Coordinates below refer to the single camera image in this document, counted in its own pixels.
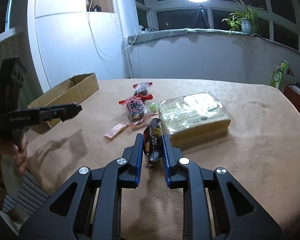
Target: windowsill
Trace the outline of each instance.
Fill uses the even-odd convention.
[[[197,34],[206,34],[206,33],[217,33],[217,34],[225,34],[229,35],[228,31],[223,31],[223,30],[215,30],[215,29],[177,29],[177,30],[164,30],[164,31],[156,31],[156,32],[143,32],[143,33],[138,33],[137,38],[136,35],[130,35],[128,37],[128,44],[129,45],[140,45],[144,44],[150,41],[156,41],[156,40],[161,40],[164,38],[168,37],[178,37],[178,36],[184,36],[187,35],[188,33],[197,33]],[[276,44],[278,46],[291,49],[294,52],[298,53],[300,55],[300,52],[296,49],[290,48],[284,44],[278,43],[276,41],[271,41],[266,38],[261,37],[258,34],[249,34],[249,33],[243,33],[243,32],[232,32],[231,35],[249,35],[249,36],[256,36],[259,38],[262,38],[263,40]]]

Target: black snack bag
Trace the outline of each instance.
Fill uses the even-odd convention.
[[[162,159],[161,119],[154,118],[143,132],[143,152],[148,158],[147,168],[157,165]]]

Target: candy wrapper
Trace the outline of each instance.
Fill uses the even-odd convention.
[[[143,132],[143,152],[148,159],[147,168],[157,165],[162,159],[161,120],[154,118]]]
[[[141,95],[146,96],[148,94],[149,87],[152,86],[152,82],[142,82],[133,85],[133,88],[135,89],[134,95]]]
[[[112,139],[129,125],[128,122],[121,122],[113,127],[109,132],[105,133],[105,137]]]
[[[141,123],[144,119],[157,114],[155,112],[152,112],[150,110],[150,107],[143,103],[143,100],[152,98],[152,95],[147,95],[144,97],[138,95],[126,100],[119,101],[120,105],[124,105],[127,108],[130,126]]]

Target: light stand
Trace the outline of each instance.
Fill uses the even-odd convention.
[[[199,20],[199,15],[200,15],[200,13],[201,13],[202,16],[203,16],[204,24],[205,24],[206,29],[210,29],[210,25],[209,25],[208,19],[207,19],[206,15],[204,14],[203,6],[202,6],[201,3],[199,3],[199,9],[198,9],[197,15],[196,15],[196,17],[195,17],[194,29],[196,28],[196,26],[197,26],[197,24],[198,24],[198,20]]]

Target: snack bag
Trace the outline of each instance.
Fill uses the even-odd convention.
[[[161,119],[154,118],[143,132],[143,152],[148,159],[147,168],[157,165],[162,159]]]
[[[151,86],[152,82],[142,82],[133,85],[133,88],[135,89],[134,95],[146,96],[148,94],[149,87]]]
[[[124,105],[127,108],[131,127],[141,123],[144,119],[157,114],[152,112],[150,108],[143,103],[143,100],[146,99],[152,99],[152,95],[147,95],[145,97],[134,96],[126,100],[119,101],[120,105]]]

